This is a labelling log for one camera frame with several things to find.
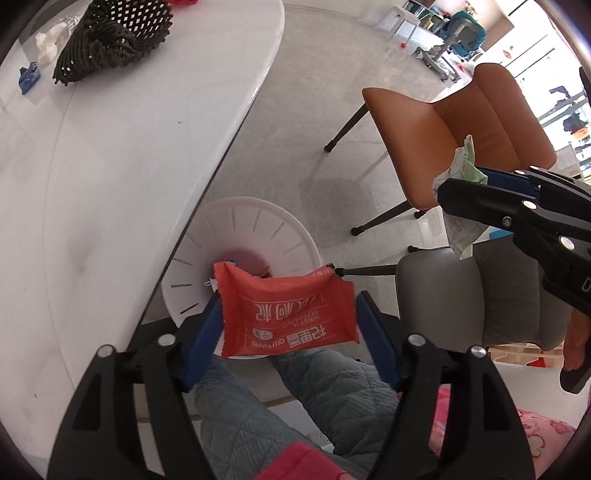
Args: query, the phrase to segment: black mesh basket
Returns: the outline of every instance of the black mesh basket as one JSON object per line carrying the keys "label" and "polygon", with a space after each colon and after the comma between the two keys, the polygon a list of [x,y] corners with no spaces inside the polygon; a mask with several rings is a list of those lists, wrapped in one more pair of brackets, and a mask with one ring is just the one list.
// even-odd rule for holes
{"label": "black mesh basket", "polygon": [[93,0],[57,59],[56,83],[140,60],[170,33],[172,17],[165,0]]}

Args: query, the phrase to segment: person's hand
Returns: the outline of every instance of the person's hand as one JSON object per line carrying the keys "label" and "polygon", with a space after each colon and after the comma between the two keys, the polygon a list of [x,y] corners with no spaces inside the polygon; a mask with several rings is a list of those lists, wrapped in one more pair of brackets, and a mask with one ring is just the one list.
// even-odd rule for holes
{"label": "person's hand", "polygon": [[591,336],[591,318],[573,309],[564,340],[564,369],[577,370],[585,360],[585,344]]}

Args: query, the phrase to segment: white bowl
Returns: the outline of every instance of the white bowl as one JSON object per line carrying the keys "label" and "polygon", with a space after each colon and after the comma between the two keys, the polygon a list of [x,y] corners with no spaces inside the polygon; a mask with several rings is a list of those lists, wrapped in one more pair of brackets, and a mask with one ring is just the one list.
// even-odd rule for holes
{"label": "white bowl", "polygon": [[[283,208],[251,197],[209,203],[197,210],[162,280],[164,303],[177,325],[203,311],[213,295],[205,282],[213,277],[213,264],[224,260],[252,275],[268,267],[273,277],[306,275],[322,266],[310,234]],[[223,334],[216,355],[222,345]]]}

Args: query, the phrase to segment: quilted pants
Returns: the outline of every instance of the quilted pants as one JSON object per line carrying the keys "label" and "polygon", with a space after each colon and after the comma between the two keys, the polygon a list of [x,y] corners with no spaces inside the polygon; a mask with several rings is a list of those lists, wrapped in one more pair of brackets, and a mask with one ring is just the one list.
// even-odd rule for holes
{"label": "quilted pants", "polygon": [[[306,350],[270,357],[283,383],[335,446],[325,453],[364,479],[382,446],[398,399],[375,367],[340,353]],[[195,391],[205,455],[219,480],[250,480],[289,444],[313,445],[270,412],[214,357]]]}

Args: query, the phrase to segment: white marble tabletop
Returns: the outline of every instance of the white marble tabletop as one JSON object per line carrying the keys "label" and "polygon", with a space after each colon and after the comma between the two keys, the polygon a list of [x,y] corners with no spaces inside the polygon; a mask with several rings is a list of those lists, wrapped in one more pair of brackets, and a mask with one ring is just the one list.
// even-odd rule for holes
{"label": "white marble tabletop", "polygon": [[34,38],[0,66],[0,420],[41,473],[96,349],[126,348],[283,33],[281,0],[173,14],[148,58],[78,84],[54,85],[53,63],[21,95]]}

